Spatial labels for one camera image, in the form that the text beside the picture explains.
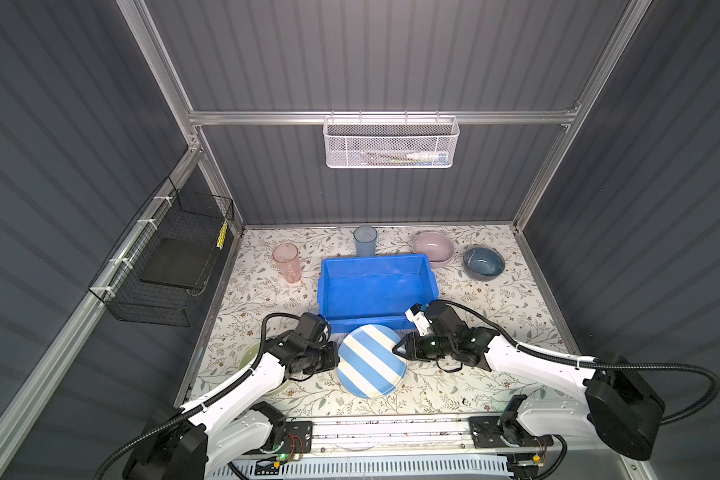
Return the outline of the blue striped plate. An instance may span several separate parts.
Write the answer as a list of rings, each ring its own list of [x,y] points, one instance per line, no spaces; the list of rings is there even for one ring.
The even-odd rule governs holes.
[[[363,325],[350,332],[339,346],[337,375],[344,388],[362,399],[395,392],[408,369],[407,361],[393,352],[401,340],[383,325]]]

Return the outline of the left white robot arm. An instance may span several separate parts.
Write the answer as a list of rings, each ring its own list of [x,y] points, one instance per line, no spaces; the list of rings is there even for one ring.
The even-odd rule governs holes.
[[[286,416],[262,400],[295,374],[338,366],[327,329],[294,330],[264,340],[241,371],[208,394],[157,417],[130,451],[124,479],[204,479],[241,455],[277,447]]]

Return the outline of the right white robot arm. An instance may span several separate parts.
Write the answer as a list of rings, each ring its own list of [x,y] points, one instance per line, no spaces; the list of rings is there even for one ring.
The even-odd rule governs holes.
[[[532,380],[567,397],[544,406],[515,395],[503,414],[509,423],[505,436],[510,442],[524,434],[596,436],[634,460],[646,461],[653,453],[665,404],[643,377],[623,362],[617,370],[593,369],[584,366],[586,356],[536,347],[525,353],[486,327],[450,335],[407,333],[392,352],[416,361],[449,357],[463,366]]]

